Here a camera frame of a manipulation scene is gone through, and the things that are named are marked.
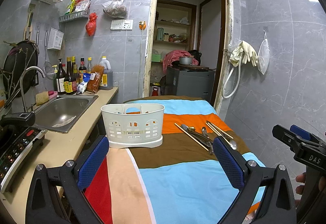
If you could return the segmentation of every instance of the human hand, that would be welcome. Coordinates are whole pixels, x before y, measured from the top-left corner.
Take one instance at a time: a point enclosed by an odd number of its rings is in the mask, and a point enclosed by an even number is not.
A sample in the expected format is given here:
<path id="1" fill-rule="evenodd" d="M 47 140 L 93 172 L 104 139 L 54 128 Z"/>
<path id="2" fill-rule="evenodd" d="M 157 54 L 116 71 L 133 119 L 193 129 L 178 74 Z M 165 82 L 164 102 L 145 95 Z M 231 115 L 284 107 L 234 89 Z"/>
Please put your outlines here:
<path id="1" fill-rule="evenodd" d="M 296 182 L 297 183 L 305 183 L 305 180 L 306 180 L 306 173 L 303 173 L 301 175 L 298 175 L 296 178 L 295 178 Z M 318 183 L 318 189 L 319 191 L 322 191 L 324 190 L 326 187 L 326 178 L 325 176 L 322 176 L 319 180 L 319 183 Z M 298 194 L 298 195 L 302 195 L 303 192 L 304 192 L 304 185 L 300 185 L 300 186 L 297 186 L 296 189 L 295 189 L 295 192 Z M 295 201 L 295 205 L 298 206 L 300 200 L 296 200 Z"/>

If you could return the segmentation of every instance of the plastic jug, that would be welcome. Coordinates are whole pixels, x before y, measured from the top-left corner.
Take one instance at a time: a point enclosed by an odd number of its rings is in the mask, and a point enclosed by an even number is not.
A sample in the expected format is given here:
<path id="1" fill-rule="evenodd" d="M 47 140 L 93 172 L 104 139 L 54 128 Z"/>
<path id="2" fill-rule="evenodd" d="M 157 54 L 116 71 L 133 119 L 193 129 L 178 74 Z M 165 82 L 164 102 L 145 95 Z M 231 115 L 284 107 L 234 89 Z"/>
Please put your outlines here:
<path id="1" fill-rule="evenodd" d="M 164 35 L 164 28 L 158 28 L 156 40 L 163 41 L 163 35 Z"/>
<path id="2" fill-rule="evenodd" d="M 113 88 L 113 71 L 111 70 L 110 62 L 106 59 L 106 56 L 102 56 L 100 65 L 104 66 L 104 73 L 98 88 L 100 90 L 111 90 Z"/>

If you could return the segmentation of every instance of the wooden door frame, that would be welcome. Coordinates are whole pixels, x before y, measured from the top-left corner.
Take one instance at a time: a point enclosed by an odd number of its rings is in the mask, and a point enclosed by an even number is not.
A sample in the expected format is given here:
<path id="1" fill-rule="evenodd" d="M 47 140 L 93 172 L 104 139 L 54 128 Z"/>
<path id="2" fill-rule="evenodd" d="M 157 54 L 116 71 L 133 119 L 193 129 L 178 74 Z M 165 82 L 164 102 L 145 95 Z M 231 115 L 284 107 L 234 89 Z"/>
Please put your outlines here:
<path id="1" fill-rule="evenodd" d="M 197 38 L 197 50 L 200 51 L 200 38 L 202 35 L 202 8 L 205 4 L 209 3 L 211 0 L 204 0 L 199 4 L 199 25 L 198 25 L 198 38 Z M 225 12 L 226 12 L 226 2 L 221 0 L 221 32 L 225 31 Z M 218 84 L 220 82 L 219 77 L 222 71 L 222 63 L 223 63 L 223 53 L 224 53 L 224 43 L 225 39 L 221 38 L 218 46 L 218 55 L 217 55 L 217 64 L 216 64 L 216 71 L 215 71 L 215 78 L 213 83 L 213 89 L 211 92 L 211 99 L 209 103 L 214 106 L 218 89 Z"/>
<path id="2" fill-rule="evenodd" d="M 196 21 L 197 21 L 197 6 L 190 3 L 183 3 L 183 2 L 172 1 L 172 0 L 157 0 L 156 4 L 157 3 L 171 4 L 171 5 L 176 5 L 179 7 L 187 7 L 191 9 L 191 23 L 190 23 L 190 35 L 189 35 L 190 42 L 188 44 L 188 50 L 190 50 L 190 47 L 194 47 L 195 29 L 196 29 Z"/>
<path id="3" fill-rule="evenodd" d="M 216 71 L 215 79 L 217 81 L 216 89 L 213 87 L 214 94 L 211 96 L 211 101 L 214 109 L 218 112 L 222 103 L 222 87 L 223 79 L 227 66 L 227 53 L 223 52 L 227 50 L 228 44 L 231 42 L 231 31 L 233 26 L 233 0 L 224 0 L 225 8 L 224 15 L 221 14 L 221 25 L 225 24 L 224 32 L 221 31 L 220 35 L 220 45 L 223 42 L 223 49 L 219 49 L 218 60 L 221 61 L 221 69 Z M 148 34 L 146 39 L 146 55 L 145 55 L 145 68 L 144 68 L 144 84 L 143 84 L 143 97 L 149 96 L 150 90 L 150 71 L 151 71 L 151 58 L 153 49 L 153 37 L 155 28 L 155 14 L 156 14 L 156 4 L 157 0 L 151 0 L 150 13 L 148 19 Z"/>
<path id="4" fill-rule="evenodd" d="M 197 34 L 197 50 L 200 50 L 200 39 L 202 36 L 202 9 L 203 6 L 209 3 L 211 0 L 204 0 L 199 4 L 199 16 L 198 16 L 198 34 Z"/>

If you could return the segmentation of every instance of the power cord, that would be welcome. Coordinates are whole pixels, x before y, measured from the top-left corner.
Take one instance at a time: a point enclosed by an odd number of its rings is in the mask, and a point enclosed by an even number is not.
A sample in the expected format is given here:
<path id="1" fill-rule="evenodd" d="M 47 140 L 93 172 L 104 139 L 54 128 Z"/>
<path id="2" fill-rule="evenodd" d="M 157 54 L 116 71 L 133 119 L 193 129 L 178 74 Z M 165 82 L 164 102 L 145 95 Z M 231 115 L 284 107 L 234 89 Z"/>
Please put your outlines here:
<path id="1" fill-rule="evenodd" d="M 141 29 L 141 45 L 142 45 L 142 38 L 144 36 L 144 29 L 146 28 L 146 21 L 139 22 L 139 28 Z M 138 98 L 140 98 L 140 82 L 141 82 L 141 46 L 140 46 L 140 66 L 139 66 L 139 77 L 138 77 Z"/>

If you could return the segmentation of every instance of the pink sponge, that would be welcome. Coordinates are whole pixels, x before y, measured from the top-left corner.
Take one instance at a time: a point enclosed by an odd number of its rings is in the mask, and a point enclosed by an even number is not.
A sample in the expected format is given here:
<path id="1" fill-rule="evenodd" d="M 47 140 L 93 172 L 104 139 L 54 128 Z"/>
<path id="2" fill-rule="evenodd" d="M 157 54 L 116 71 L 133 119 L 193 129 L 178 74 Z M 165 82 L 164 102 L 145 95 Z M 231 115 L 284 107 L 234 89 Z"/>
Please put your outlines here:
<path id="1" fill-rule="evenodd" d="M 56 97 L 58 95 L 57 91 L 48 91 L 48 99 L 51 100 L 51 98 Z"/>

